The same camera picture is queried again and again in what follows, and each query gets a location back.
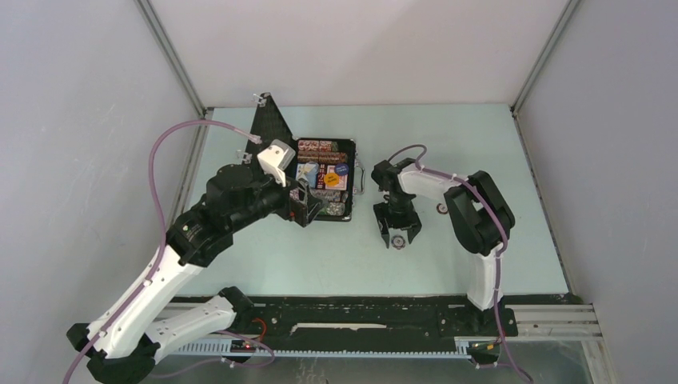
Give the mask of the red playing card deck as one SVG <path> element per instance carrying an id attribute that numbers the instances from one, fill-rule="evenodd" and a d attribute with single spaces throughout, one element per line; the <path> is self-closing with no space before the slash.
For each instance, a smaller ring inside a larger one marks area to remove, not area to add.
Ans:
<path id="1" fill-rule="evenodd" d="M 350 168 L 345 163 L 327 165 L 322 179 L 324 188 L 326 190 L 347 190 L 349 171 Z"/>

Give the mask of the blue small blind button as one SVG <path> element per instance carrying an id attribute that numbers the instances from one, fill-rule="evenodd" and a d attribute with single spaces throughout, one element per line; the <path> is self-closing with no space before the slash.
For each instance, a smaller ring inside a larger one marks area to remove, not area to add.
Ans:
<path id="1" fill-rule="evenodd" d="M 334 173 L 338 176 L 347 176 L 350 172 L 350 167 L 346 163 L 336 164 L 334 167 Z"/>

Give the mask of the orange big blind button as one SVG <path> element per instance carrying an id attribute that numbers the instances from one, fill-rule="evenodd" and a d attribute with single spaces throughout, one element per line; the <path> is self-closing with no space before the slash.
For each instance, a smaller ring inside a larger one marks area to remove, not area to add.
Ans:
<path id="1" fill-rule="evenodd" d="M 324 184 L 327 189 L 334 188 L 341 183 L 341 176 L 335 173 L 327 173 L 324 176 Z"/>

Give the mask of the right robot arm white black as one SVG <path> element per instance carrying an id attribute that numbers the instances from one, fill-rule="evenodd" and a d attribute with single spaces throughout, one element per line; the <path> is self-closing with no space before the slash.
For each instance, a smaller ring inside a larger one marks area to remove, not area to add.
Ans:
<path id="1" fill-rule="evenodd" d="M 474 306 L 466 310 L 465 324 L 474 334 L 488 333 L 497 324 L 492 307 L 502 297 L 501 259 L 516 223 L 492 177 L 482 170 L 466 177 L 444 174 L 406 158 L 397 164 L 379 162 L 371 178 L 385 195 L 373 211 L 386 246 L 401 247 L 421 232 L 414 198 L 426 197 L 443 207 L 457 241 L 473 255 L 467 298 Z"/>

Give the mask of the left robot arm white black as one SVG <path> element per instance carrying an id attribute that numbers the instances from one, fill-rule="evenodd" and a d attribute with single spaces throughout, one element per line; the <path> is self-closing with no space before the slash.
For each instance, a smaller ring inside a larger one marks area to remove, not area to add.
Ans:
<path id="1" fill-rule="evenodd" d="M 168 354 L 207 334 L 243 333 L 253 322 L 253 303 L 226 287 L 208 302 L 166 320 L 158 315 L 175 294 L 233 245 L 240 230 L 277 214 L 299 226 L 326 206 L 306 180 L 282 170 L 272 174 L 251 165 L 223 166 L 206 184 L 199 202 L 167 230 L 153 259 L 125 294 L 99 319 L 77 323 L 67 333 L 88 358 L 101 383 L 138 383 Z"/>

